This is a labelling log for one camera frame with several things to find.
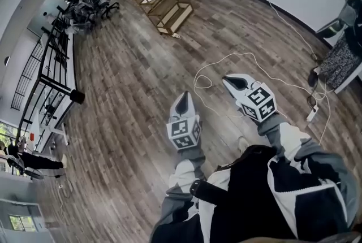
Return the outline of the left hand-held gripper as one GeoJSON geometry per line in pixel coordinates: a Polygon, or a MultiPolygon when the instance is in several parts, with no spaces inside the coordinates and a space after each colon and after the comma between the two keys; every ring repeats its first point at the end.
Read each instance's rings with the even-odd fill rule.
{"type": "Polygon", "coordinates": [[[183,92],[170,107],[167,135],[176,150],[196,147],[201,135],[200,116],[196,115],[195,105],[189,91],[183,92]],[[177,120],[181,115],[188,117],[177,120]]]}

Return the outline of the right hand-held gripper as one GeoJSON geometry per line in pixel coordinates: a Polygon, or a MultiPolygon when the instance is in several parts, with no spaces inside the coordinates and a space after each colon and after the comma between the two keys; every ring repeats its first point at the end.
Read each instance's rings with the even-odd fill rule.
{"type": "Polygon", "coordinates": [[[254,121],[261,123],[277,111],[274,93],[250,75],[232,73],[224,76],[222,82],[242,113],[254,121]]]}

